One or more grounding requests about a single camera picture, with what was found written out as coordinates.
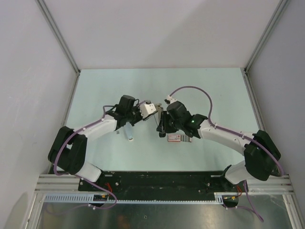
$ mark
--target small white box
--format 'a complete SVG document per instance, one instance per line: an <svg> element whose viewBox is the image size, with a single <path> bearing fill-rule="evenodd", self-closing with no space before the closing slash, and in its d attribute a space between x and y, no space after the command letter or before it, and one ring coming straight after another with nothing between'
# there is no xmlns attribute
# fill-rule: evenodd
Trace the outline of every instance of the small white box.
<svg viewBox="0 0 305 229"><path fill-rule="evenodd" d="M155 113L156 107L154 106L154 104L141 104L140 105L140 112L141 112L141 116L143 118L147 118L149 115Z"/></svg>

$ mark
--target light blue tabletop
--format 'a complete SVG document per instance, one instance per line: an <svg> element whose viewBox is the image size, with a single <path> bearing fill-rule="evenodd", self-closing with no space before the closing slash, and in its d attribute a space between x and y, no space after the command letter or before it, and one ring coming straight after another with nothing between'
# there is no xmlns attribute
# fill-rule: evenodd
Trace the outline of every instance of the light blue tabletop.
<svg viewBox="0 0 305 229"><path fill-rule="evenodd" d="M212 120L218 125L249 132L258 130L239 68L82 70L66 125L75 128L97 120L103 105L117 104L124 94L166 107L166 96L185 85L201 87L210 94ZM174 97L192 114L208 115L210 104L202 92L183 89ZM132 142L123 129L119 134L109 133L88 144L86 159L106 171L224 170L243 160L234 150L209 140L167 142L167 137L159 138L156 127L153 117L139 122L132 130Z"/></svg>

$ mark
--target red wire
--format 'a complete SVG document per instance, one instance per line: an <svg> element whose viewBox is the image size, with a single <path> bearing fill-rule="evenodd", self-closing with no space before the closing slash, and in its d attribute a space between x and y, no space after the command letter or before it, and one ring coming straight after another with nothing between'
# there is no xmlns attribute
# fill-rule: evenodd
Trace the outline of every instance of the red wire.
<svg viewBox="0 0 305 229"><path fill-rule="evenodd" d="M240 197L243 193L242 189L237 185L237 191L240 193L238 196Z"/></svg>

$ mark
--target white wall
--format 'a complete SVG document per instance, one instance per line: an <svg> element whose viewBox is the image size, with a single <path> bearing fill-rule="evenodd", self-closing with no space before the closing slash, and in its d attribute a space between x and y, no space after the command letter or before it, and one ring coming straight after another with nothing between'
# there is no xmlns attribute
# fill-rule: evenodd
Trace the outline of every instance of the white wall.
<svg viewBox="0 0 305 229"><path fill-rule="evenodd" d="M81 69L244 67L279 0L46 0Z"/></svg>
<svg viewBox="0 0 305 229"><path fill-rule="evenodd" d="M263 119L305 215L305 1L289 4L250 70Z"/></svg>
<svg viewBox="0 0 305 229"><path fill-rule="evenodd" d="M34 0L1 1L0 30L0 228L17 229L76 74Z"/></svg>

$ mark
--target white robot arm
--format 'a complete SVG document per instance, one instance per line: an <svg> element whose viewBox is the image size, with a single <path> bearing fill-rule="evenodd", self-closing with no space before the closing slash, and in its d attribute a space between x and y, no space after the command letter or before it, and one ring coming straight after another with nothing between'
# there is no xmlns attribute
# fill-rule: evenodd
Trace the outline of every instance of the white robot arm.
<svg viewBox="0 0 305 229"><path fill-rule="evenodd" d="M59 157L57 159L58 167L66 173L78 175L95 182L102 171L85 160L87 142L116 131L127 122L135 125L157 113L155 105L150 101L143 101L138 104L135 104L135 101L135 98L124 95L121 97L119 104L107 111L100 120L86 125L87 128L84 127L77 131L66 126L62 127L49 152L48 160L55 163L56 158ZM62 150L62 145L71 136L71 140Z"/></svg>
<svg viewBox="0 0 305 229"><path fill-rule="evenodd" d="M61 154L58 166L69 174L79 175L92 182L95 182L101 175L101 170L89 162L85 161L86 147L88 141L93 141L106 133L115 131L127 122L135 125L141 120L148 119L158 112L158 108L150 102L135 105L136 99L124 95L105 116L90 127L81 129L76 133L66 126L62 127L49 153L48 159L55 162L56 157ZM201 114L191 115L185 106L176 99L165 100L169 105L166 111L160 111L159 125L157 131L160 137L165 137L168 133L175 133L183 130L189 137L208 139L236 150L245 157L236 165L228 166L222 175L223 187L228 189L232 185L255 177L259 180L267 180L270 175L275 174L275 162L259 147L252 143L255 140L266 147L272 155L279 160L281 157L271 138L265 131L259 130L257 133L239 132L240 136L223 131L217 128L217 124L212 125L206 116ZM60 148L66 139L71 136L70 148L60 152Z"/></svg>
<svg viewBox="0 0 305 229"><path fill-rule="evenodd" d="M265 131L259 130L257 133L249 133L228 130L213 124L204 115L191 115L185 106L174 98L167 97L165 101L168 107L166 111L161 113L160 123L157 128L159 137L165 137L168 133L183 130L189 137L218 142L244 156L244 161L228 166L224 170L222 175L224 187L238 184L252 177L265 181L270 175L278 176L274 160L262 148L254 144L254 142L258 142L277 161L280 159L281 154Z"/></svg>

